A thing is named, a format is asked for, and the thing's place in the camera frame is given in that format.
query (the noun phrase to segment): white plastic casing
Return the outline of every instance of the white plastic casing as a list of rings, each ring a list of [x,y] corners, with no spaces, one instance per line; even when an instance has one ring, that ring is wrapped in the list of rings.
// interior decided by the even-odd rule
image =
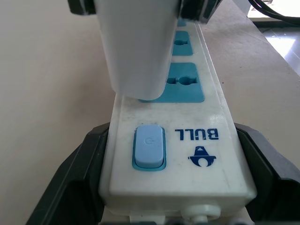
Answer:
[[[200,26],[178,27],[190,35],[192,56],[173,56],[172,62],[196,64],[205,100],[202,103],[142,103],[116,95],[99,193],[116,215],[185,216],[199,210],[197,219],[233,214],[256,196],[255,185],[245,160],[218,77]],[[165,129],[164,170],[139,171],[132,167],[135,129],[141,124],[158,124]],[[191,140],[176,129],[218,130],[218,140]],[[216,159],[198,167],[189,159],[196,146],[203,146]]]
[[[164,91],[179,0],[95,0],[113,90],[152,100]]]

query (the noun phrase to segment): black holder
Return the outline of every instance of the black holder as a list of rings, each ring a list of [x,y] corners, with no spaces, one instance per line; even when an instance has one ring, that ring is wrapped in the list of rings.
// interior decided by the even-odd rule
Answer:
[[[256,225],[300,224],[300,171],[261,133],[235,126],[258,192],[246,206],[251,219]],[[109,123],[94,128],[60,165],[27,225],[97,225],[101,221],[104,203],[98,186],[108,129]]]

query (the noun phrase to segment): white floor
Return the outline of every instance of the white floor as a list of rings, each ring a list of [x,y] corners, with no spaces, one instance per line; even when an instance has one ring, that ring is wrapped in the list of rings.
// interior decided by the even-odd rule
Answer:
[[[300,28],[260,28],[259,30],[300,75]]]
[[[300,1],[299,0],[273,0],[267,5],[275,10],[276,12],[285,16],[300,17]],[[268,16],[258,12],[252,6],[248,13],[248,18],[252,21],[272,21],[275,19],[269,18]]]

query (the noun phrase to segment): power socket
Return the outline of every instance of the power socket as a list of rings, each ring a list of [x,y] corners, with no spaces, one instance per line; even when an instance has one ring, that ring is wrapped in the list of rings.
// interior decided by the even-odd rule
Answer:
[[[203,102],[204,94],[197,67],[191,62],[171,63],[163,94],[154,100],[141,102]]]

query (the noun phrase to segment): blue socket cover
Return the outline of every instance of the blue socket cover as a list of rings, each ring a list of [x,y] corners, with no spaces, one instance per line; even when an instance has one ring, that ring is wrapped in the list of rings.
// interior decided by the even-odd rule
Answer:
[[[165,168],[165,132],[159,125],[141,125],[135,131],[132,166],[142,171]]]
[[[191,62],[171,63],[169,76],[163,94],[154,100],[141,102],[184,102],[204,101],[197,67]]]
[[[193,55],[189,35],[186,31],[177,31],[175,34],[173,55],[175,56],[189,56]]]

